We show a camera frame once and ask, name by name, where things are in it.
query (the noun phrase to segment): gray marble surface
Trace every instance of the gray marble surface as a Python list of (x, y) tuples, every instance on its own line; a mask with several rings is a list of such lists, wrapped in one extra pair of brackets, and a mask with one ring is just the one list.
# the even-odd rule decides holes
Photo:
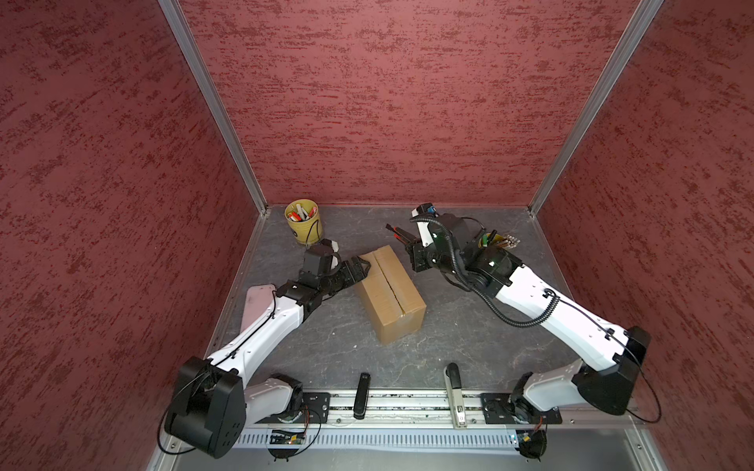
[[(290, 233), (284, 206), (272, 210), (244, 281), (244, 293), (250, 286), (280, 286), (294, 280), (301, 267), (304, 248)], [(560, 288), (525, 209), (438, 210), (472, 216), (488, 230), (518, 237), (521, 243), (511, 252), (543, 280)], [(322, 206), (320, 211), (324, 236), (339, 243), (343, 258), (387, 244), (393, 247), (427, 303), (424, 325), (392, 344), (381, 345), (354, 290), (344, 290), (282, 340), (259, 367), (252, 383), (281, 372), (299, 379), (307, 388), (355, 388), (359, 373), (369, 372), (372, 387), (444, 388), (443, 368), (456, 362), (464, 388), (509, 390), (525, 372), (545, 372), (576, 358), (541, 327), (509, 327), (475, 294), (450, 286), (439, 271), (414, 273), (403, 245), (385, 229), (390, 223), (417, 234), (416, 227), (408, 223), (410, 208)], [(245, 294), (234, 308), (226, 342), (239, 333), (243, 298)], [(499, 305), (507, 315), (524, 319), (513, 308)]]

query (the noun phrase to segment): cardboard box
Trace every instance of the cardboard box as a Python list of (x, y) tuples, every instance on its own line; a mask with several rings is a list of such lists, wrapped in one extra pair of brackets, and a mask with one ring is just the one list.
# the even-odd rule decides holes
[(383, 345), (421, 328), (427, 305), (390, 246), (361, 256), (372, 264), (369, 275), (354, 288), (369, 313)]

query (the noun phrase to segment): gray floor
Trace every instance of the gray floor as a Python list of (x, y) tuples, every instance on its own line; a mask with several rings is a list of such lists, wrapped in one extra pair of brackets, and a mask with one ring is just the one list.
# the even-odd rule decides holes
[(331, 471), (382, 471), (391, 469), (458, 471), (637, 471), (630, 444), (622, 430), (550, 430), (547, 452), (541, 462), (520, 456), (484, 454), (409, 453), (395, 451), (307, 450), (301, 457), (275, 462), (267, 450), (233, 449), (220, 458), (195, 451), (179, 457), (180, 471), (237, 471), (241, 469), (329, 469)]
[[(244, 291), (269, 283), (280, 286), (297, 276), (304, 249), (293, 239), (283, 209), (274, 207), (265, 223)], [(424, 325), (418, 332), (383, 346), (354, 290), (345, 290), (283, 339), (260, 366), (252, 384), (281, 372), (303, 381), (307, 388), (355, 388), (359, 373), (369, 372), (372, 387), (443, 388), (441, 372), (447, 363), (456, 362), (464, 387), (509, 390), (522, 373), (545, 372), (576, 358), (541, 327), (507, 326), (473, 293), (450, 286), (439, 271), (415, 274), (403, 245), (385, 229), (390, 223), (417, 233), (408, 223), (410, 209), (322, 206), (320, 211), (325, 237), (339, 242), (344, 258), (386, 244), (393, 247), (427, 303)], [(448, 212), (475, 217), (488, 229), (518, 237), (521, 243), (512, 252), (546, 282), (562, 288), (556, 284), (542, 241), (524, 209)], [(234, 309), (226, 342), (238, 334), (243, 297)], [(514, 309), (501, 306), (512, 317), (522, 318)]]

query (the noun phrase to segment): coiled cable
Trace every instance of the coiled cable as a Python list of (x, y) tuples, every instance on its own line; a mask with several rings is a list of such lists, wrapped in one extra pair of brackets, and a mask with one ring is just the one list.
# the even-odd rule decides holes
[(547, 309), (545, 309), (544, 312), (542, 313), (543, 316), (545, 314), (547, 315), (547, 317), (545, 317), (545, 319), (547, 319), (548, 317), (550, 317), (550, 316), (553, 315), (553, 311), (555, 311), (555, 307), (557, 307), (558, 303), (560, 302), (560, 296), (558, 296), (557, 294), (555, 294), (555, 292), (552, 289), (545, 288), (544, 289), (544, 297), (545, 298), (549, 298), (550, 296), (552, 296), (553, 298), (550, 299), (550, 303), (547, 305)]
[(448, 246), (450, 247), (450, 263), (453, 266), (453, 270), (455, 271), (455, 276), (458, 279), (458, 281), (465, 286), (467, 289), (470, 289), (473, 291), (477, 296), (479, 296), (482, 301), (484, 301), (484, 304), (487, 304), (487, 307), (493, 312), (494, 315), (496, 315), (501, 321), (508, 324), (512, 327), (517, 327), (519, 329), (527, 329), (528, 327), (534, 327), (538, 326), (539, 324), (543, 323), (545, 320), (547, 320), (550, 315), (552, 315), (553, 310), (555, 310), (555, 305), (557, 304), (557, 301), (555, 301), (553, 304), (553, 301), (550, 301), (550, 306), (552, 309), (550, 309), (550, 306), (547, 307), (547, 309), (537, 316), (534, 319), (531, 320), (515, 320), (511, 319), (510, 317), (503, 314), (497, 306), (492, 302), (492, 299), (481, 289), (477, 288), (476, 285), (474, 285), (471, 281), (466, 278), (466, 268), (461, 266), (461, 262), (458, 260), (461, 255), (461, 250), (458, 247), (458, 241), (455, 239), (455, 236), (453, 236), (453, 233), (445, 227), (445, 225), (442, 222), (437, 221), (435, 218), (431, 216), (414, 216), (410, 219), (411, 222), (427, 222), (429, 224), (434, 224), (438, 228), (440, 228), (440, 232), (443, 234), (443, 238), (448, 243)]

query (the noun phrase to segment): yellow cup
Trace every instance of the yellow cup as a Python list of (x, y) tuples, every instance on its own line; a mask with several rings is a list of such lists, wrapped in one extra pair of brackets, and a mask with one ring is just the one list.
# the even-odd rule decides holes
[[(307, 213), (311, 213), (313, 208), (317, 208), (317, 213), (311, 217), (308, 221), (291, 221), (288, 215), (290, 213), (296, 213), (296, 204), (300, 204), (301, 208)], [(320, 220), (320, 208), (312, 200), (296, 200), (289, 204), (285, 209), (285, 219), (288, 221), (290, 230), (293, 232), (293, 236), (296, 238), (296, 242), (310, 246), (313, 243), (320, 241), (324, 235), (324, 227), (322, 227), (322, 221)]]

